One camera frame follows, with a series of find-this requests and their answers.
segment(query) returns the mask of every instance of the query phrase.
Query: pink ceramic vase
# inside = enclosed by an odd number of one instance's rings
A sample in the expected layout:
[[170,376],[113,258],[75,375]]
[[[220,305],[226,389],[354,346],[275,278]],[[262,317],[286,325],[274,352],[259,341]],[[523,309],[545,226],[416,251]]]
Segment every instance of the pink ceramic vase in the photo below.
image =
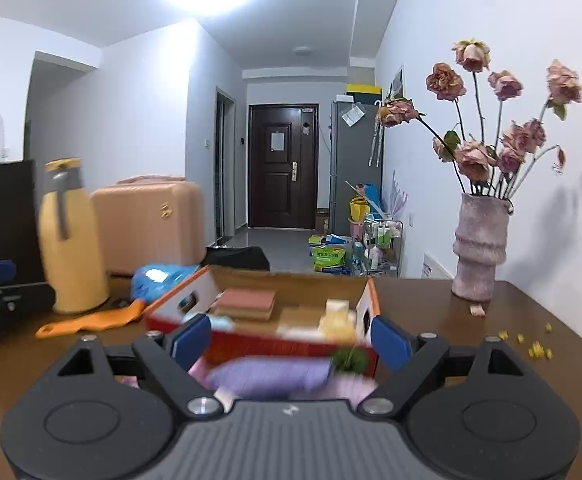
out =
[[493,296],[496,266],[506,261],[510,203],[492,196],[464,193],[453,252],[458,256],[451,290],[471,301]]

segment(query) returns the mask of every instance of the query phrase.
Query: white logo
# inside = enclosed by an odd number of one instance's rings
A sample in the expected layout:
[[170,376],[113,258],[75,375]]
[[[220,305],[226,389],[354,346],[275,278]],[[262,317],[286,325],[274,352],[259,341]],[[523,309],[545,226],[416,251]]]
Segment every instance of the white logo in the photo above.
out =
[[299,411],[300,411],[300,408],[299,407],[294,406],[293,404],[289,404],[289,407],[283,409],[282,410],[282,413],[284,413],[285,415],[288,415],[288,416],[293,416],[293,414],[295,412],[299,412]]

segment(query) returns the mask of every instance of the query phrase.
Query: brown front door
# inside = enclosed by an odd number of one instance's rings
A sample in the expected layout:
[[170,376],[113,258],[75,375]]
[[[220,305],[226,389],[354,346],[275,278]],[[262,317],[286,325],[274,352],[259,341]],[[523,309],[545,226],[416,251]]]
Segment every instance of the brown front door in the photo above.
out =
[[249,108],[249,225],[313,229],[317,105]]

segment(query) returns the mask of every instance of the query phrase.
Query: gray ribbed panel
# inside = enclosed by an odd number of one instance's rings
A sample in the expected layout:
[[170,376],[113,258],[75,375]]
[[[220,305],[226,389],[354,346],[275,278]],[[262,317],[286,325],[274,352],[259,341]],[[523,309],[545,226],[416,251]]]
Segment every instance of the gray ribbed panel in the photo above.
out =
[[[292,415],[284,412],[298,407]],[[215,422],[191,424],[145,480],[442,480],[391,424],[346,402],[238,401]]]

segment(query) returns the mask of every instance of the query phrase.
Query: black bag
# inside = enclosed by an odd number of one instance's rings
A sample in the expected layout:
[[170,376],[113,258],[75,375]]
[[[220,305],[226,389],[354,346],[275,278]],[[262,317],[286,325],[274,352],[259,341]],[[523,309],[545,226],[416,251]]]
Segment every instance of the black bag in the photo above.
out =
[[271,270],[269,260],[259,247],[207,247],[201,266],[218,265],[234,269]]
[[11,283],[44,282],[34,207],[34,162],[2,162],[4,158],[0,116],[0,260],[11,260],[16,266]]

